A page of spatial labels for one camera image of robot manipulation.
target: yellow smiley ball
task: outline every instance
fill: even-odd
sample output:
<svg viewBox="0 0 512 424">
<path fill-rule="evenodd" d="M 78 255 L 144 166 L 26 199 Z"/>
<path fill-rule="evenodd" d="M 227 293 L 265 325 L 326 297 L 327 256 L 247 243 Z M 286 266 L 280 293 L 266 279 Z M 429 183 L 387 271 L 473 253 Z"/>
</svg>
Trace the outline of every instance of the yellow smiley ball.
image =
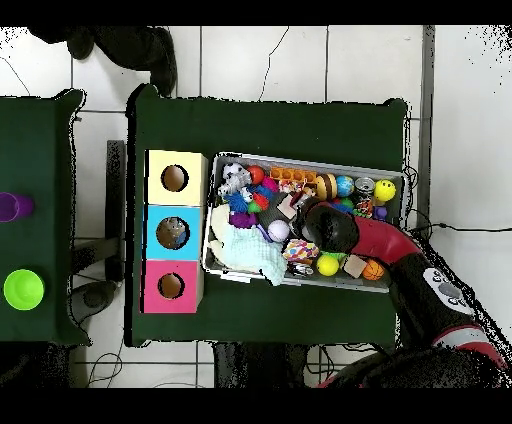
<svg viewBox="0 0 512 424">
<path fill-rule="evenodd" d="M 340 264 L 336 258 L 322 255 L 318 258 L 316 267 L 320 274 L 325 275 L 326 277 L 330 277 L 331 275 L 334 275 L 336 272 L 338 272 Z"/>
<path fill-rule="evenodd" d="M 395 197 L 396 187 L 389 180 L 379 180 L 375 183 L 375 191 L 373 195 L 381 202 L 387 202 Z"/>
</svg>

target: green cup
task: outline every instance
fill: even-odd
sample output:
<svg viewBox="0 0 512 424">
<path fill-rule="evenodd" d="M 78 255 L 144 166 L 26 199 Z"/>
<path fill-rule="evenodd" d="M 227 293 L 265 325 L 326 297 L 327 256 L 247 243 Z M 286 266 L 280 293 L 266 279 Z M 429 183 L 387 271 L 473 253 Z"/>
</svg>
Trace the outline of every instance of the green cup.
<svg viewBox="0 0 512 424">
<path fill-rule="evenodd" d="M 34 309 L 44 295 L 43 280 L 28 269 L 11 272 L 5 279 L 4 296 L 7 303 L 19 311 Z"/>
</svg>

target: green table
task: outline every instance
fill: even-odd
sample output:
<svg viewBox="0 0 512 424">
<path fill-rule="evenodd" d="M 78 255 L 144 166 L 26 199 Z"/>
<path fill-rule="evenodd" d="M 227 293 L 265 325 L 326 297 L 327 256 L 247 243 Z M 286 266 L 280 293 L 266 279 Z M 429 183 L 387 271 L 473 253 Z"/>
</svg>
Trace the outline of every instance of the green table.
<svg viewBox="0 0 512 424">
<path fill-rule="evenodd" d="M 201 152 L 209 160 L 219 151 L 234 151 L 400 171 L 406 111 L 402 100 L 385 105 L 170 100 L 159 98 L 152 86 L 137 88 L 127 109 L 127 187 L 135 192 L 127 193 L 134 217 L 126 226 L 127 243 L 132 236 L 133 242 L 127 247 L 125 341 L 392 345 L 395 311 L 382 293 L 270 287 L 261 280 L 244 284 L 206 274 L 196 314 L 139 313 L 143 158 L 146 149 Z"/>
<path fill-rule="evenodd" d="M 67 312 L 71 270 L 72 152 L 70 118 L 83 93 L 55 99 L 0 98 L 0 191 L 29 195 L 31 217 L 0 223 L 0 341 L 88 343 Z M 43 300 L 31 311 L 13 309 L 3 282 L 18 268 L 44 280 Z"/>
</svg>

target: light blue cloth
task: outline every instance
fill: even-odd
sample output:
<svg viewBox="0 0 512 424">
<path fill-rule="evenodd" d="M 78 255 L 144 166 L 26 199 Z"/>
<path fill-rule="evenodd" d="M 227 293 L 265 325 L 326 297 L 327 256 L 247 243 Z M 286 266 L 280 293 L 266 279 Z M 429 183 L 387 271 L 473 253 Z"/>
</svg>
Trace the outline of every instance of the light blue cloth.
<svg viewBox="0 0 512 424">
<path fill-rule="evenodd" d="M 224 234 L 224 260 L 228 266 L 260 270 L 274 286 L 283 282 L 286 259 L 282 243 L 269 243 L 256 227 L 249 229 L 227 225 Z"/>
</svg>

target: yellow box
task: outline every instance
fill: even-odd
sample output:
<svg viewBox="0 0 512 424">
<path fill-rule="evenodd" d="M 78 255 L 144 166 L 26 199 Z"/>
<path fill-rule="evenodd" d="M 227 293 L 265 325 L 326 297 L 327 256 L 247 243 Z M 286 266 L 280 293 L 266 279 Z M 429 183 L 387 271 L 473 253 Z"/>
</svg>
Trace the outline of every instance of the yellow box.
<svg viewBox="0 0 512 424">
<path fill-rule="evenodd" d="M 208 160 L 201 153 L 149 150 L 148 202 L 203 206 Z"/>
</svg>

